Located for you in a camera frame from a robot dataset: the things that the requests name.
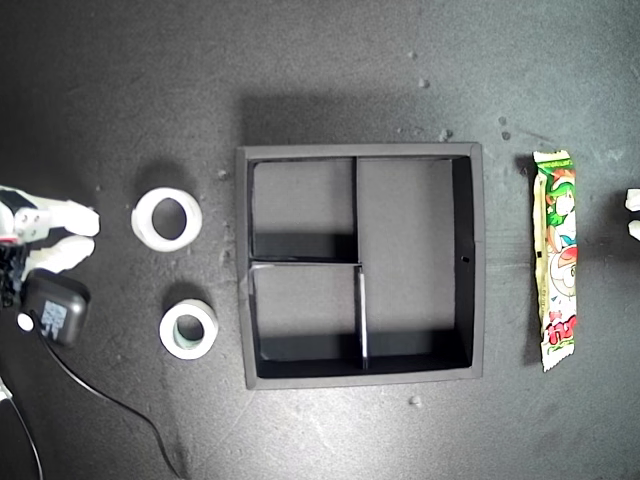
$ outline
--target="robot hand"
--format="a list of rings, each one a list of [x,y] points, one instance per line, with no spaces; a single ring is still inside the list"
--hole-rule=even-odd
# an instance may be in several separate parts
[[[33,243],[47,238],[53,228],[64,228],[76,235],[61,240],[51,248],[30,250],[22,279],[36,268],[53,273],[69,270],[89,257],[95,249],[95,243],[87,237],[94,237],[100,231],[100,216],[71,200],[36,197],[0,186],[0,243]]]

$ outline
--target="black cable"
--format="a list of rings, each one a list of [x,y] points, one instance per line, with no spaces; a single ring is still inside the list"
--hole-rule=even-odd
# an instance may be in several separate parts
[[[29,440],[29,443],[31,444],[31,450],[33,450],[33,456],[35,457],[36,465],[38,466],[38,478],[40,480],[44,480],[44,473],[42,472],[42,463],[40,463],[40,455],[38,455],[38,449],[36,448],[36,444],[33,441],[33,437],[31,436],[31,432],[29,431],[29,427],[27,427],[27,424],[25,423],[24,418],[22,418],[22,414],[20,413],[20,410],[18,410],[18,407],[15,404],[15,402],[13,401],[13,398],[9,398],[9,403],[11,404],[13,409],[16,411],[16,414],[18,415],[18,418],[20,419],[20,423],[22,424],[22,429],[24,430],[24,433],[27,434],[27,439]]]
[[[71,370],[69,367],[67,367],[67,364],[64,363],[64,361],[58,356],[58,354],[53,350],[53,348],[51,348],[51,345],[49,345],[49,342],[40,333],[40,331],[38,331],[38,337],[40,337],[40,340],[42,341],[42,344],[44,345],[46,350],[49,352],[51,357],[58,364],[58,366],[64,371],[64,373],[66,373],[69,377],[71,377],[71,379],[73,381],[75,381],[78,385],[80,385],[84,389],[88,390],[89,392],[93,393],[96,397],[101,398],[102,400],[106,400],[108,402],[114,403],[118,407],[123,408],[127,412],[135,415],[136,417],[138,417],[139,419],[144,421],[147,425],[149,425],[149,427],[151,428],[151,431],[153,432],[153,435],[156,437],[156,442],[158,442],[158,447],[160,448],[160,453],[162,454],[162,458],[164,459],[165,463],[167,464],[167,467],[169,467],[169,469],[173,472],[173,474],[176,477],[178,477],[180,480],[182,480],[182,477],[180,476],[180,474],[178,473],[176,468],[173,466],[173,462],[171,462],[171,459],[169,458],[169,455],[167,454],[167,449],[164,446],[164,442],[162,441],[162,436],[160,435],[160,432],[158,431],[158,429],[155,426],[155,424],[149,418],[147,418],[145,415],[143,415],[142,413],[138,412],[137,410],[134,410],[130,406],[125,405],[120,400],[116,400],[115,398],[112,398],[109,395],[100,392],[99,390],[93,388],[87,382],[82,380],[78,375],[76,375],[73,372],[73,370]]]

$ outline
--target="white object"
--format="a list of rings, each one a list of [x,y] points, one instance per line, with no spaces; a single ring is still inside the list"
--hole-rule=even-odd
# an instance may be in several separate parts
[[[640,210],[640,188],[630,188],[627,191],[627,201],[624,206],[632,212]]]
[[[189,340],[178,331],[178,319],[189,315],[202,324],[200,340]],[[213,309],[201,300],[183,300],[165,313],[160,322],[160,340],[165,348],[182,360],[195,360],[206,354],[218,336],[218,320]]]
[[[629,235],[636,240],[640,240],[640,220],[634,220],[629,223]]]
[[[12,397],[13,394],[11,393],[11,390],[7,388],[7,386],[2,381],[2,378],[0,378],[0,402],[2,402],[3,400],[11,400]]]
[[[95,248],[96,243],[92,238],[74,235],[63,238],[51,248],[33,250],[27,258],[22,279],[27,278],[34,268],[44,268],[53,273],[70,270],[90,257]]]
[[[74,268],[90,256],[95,242],[87,237],[100,232],[100,215],[71,200],[36,197],[0,185],[0,241],[32,243],[47,238],[53,228],[64,228],[75,235],[51,248],[32,250],[26,261],[23,280],[35,268],[60,273]]]
[[[47,238],[52,228],[64,228],[85,237],[95,237],[100,232],[100,215],[79,203],[36,197],[1,185],[0,191],[22,197],[17,210],[0,200],[0,238],[16,235],[21,243],[30,243]]]
[[[640,188],[630,188],[627,191],[627,201],[624,206],[632,212],[640,210]],[[629,235],[640,240],[640,221],[633,220],[629,223]]]
[[[34,327],[33,319],[26,313],[19,313],[18,326],[25,332],[30,332]]]
[[[175,200],[187,217],[182,234],[175,240],[160,235],[153,226],[153,211],[163,200]],[[193,242],[202,229],[202,211],[195,198],[175,188],[156,188],[147,192],[131,212],[131,227],[142,243],[157,252],[175,252]]]

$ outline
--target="masking tape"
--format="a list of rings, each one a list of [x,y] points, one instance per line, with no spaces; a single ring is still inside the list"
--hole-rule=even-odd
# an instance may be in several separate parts
[[[202,324],[200,340],[189,340],[178,331],[178,319],[190,315]],[[212,308],[201,300],[183,300],[165,313],[160,322],[160,340],[172,355],[182,360],[195,360],[206,354],[218,336],[218,320]]]
[[[169,240],[153,226],[153,211],[163,200],[175,200],[184,210],[187,222],[182,234]],[[157,252],[175,252],[193,242],[202,229],[202,210],[196,199],[175,188],[156,188],[143,195],[131,212],[131,227],[142,243]]]

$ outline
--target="colorful wrapper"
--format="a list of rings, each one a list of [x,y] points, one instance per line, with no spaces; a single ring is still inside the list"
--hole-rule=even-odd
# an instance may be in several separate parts
[[[574,350],[576,244],[573,160],[566,151],[535,152],[533,230],[536,282],[542,324],[542,368],[546,372]]]

